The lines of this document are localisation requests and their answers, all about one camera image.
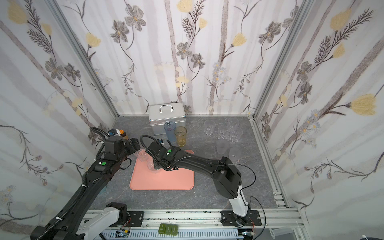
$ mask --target yellow glass cup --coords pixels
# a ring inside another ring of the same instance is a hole
[[[180,126],[175,128],[175,135],[176,135],[177,145],[182,147],[187,143],[187,129],[185,127]]]

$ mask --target pink silicone mat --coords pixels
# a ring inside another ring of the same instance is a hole
[[[154,173],[147,162],[136,161],[129,187],[132,190],[191,190],[195,184],[195,172],[180,168],[177,171]]]

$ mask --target gray flower print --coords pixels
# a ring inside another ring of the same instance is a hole
[[[111,34],[113,41],[118,43],[121,38],[124,42],[128,42],[126,34],[129,34],[129,30],[125,25],[125,22],[113,20],[112,29],[116,31],[115,33]]]
[[[67,72],[68,77],[72,77],[73,81],[76,82],[76,77],[80,78],[80,71],[75,70],[74,66],[72,64],[68,63],[68,65],[65,66],[65,71]]]
[[[189,45],[188,43],[179,43],[177,45],[177,49],[179,50],[176,55],[180,56],[181,59],[185,59],[185,57],[190,57],[192,56],[192,52],[188,51]]]
[[[269,118],[268,113],[265,112],[265,114],[262,116],[262,121],[263,121],[264,123],[266,123],[266,122],[268,121],[268,118]]]
[[[45,62],[45,69],[51,73],[51,78],[61,79],[63,78],[61,75],[64,74],[63,66],[57,66],[56,61],[53,58],[49,58],[49,61]]]
[[[266,124],[263,130],[265,138],[269,138],[269,134],[271,134],[271,132],[272,132],[271,127],[268,124]]]
[[[308,102],[307,95],[311,94],[312,85],[310,85],[308,82],[305,82],[301,87],[301,92],[297,95],[298,98],[301,98],[301,104],[305,104]]]
[[[192,107],[190,105],[184,105],[184,112],[185,114],[191,114],[192,113]]]
[[[297,81],[307,81],[307,73],[311,70],[312,64],[309,64],[308,61],[305,61],[301,65],[301,69],[297,70]]]
[[[129,17],[125,17],[125,21],[128,26],[135,26],[137,31],[141,31],[141,26],[146,26],[147,23],[141,19],[144,16],[143,11],[136,5],[131,7],[127,4],[125,11],[129,14]]]
[[[94,145],[96,143],[97,137],[98,137],[98,135],[96,133],[94,133],[92,131],[89,132],[88,138],[92,142],[92,145]]]
[[[283,22],[283,25],[282,25],[283,28],[290,28],[291,27],[291,25],[293,23],[293,20],[295,19],[295,16],[296,16],[296,13],[297,13],[298,10],[299,10],[299,6],[295,6],[295,8],[292,9],[292,11],[291,11],[291,18],[284,19],[284,22]]]
[[[259,35],[259,43],[263,43],[265,40],[271,43],[273,41],[273,37],[280,33],[280,26],[281,23],[275,23],[272,21],[268,28],[265,29],[267,32]]]
[[[191,61],[193,62],[193,67],[197,67],[199,66],[200,68],[203,68],[205,63],[203,63],[201,60],[203,59],[203,57],[201,56],[201,54],[193,54],[192,57],[191,57]]]

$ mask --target white cylinder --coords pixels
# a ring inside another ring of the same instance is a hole
[[[269,229],[269,232],[271,233],[271,236],[273,239],[276,238],[276,236],[280,236],[283,234],[288,234],[288,233],[293,233],[293,229],[289,227],[282,227],[282,228],[277,228],[277,229]]]

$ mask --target green battery pack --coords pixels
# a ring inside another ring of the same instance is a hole
[[[167,225],[165,223],[160,224],[159,233],[165,234],[166,233],[166,227],[167,227]]]
[[[170,232],[170,234],[172,235],[172,236],[177,236],[177,230],[178,230],[179,228],[177,227],[177,225],[172,225],[172,230],[171,230],[171,232]]]
[[[170,235],[171,231],[172,231],[172,225],[167,225],[166,226],[166,233],[165,233],[165,235]]]

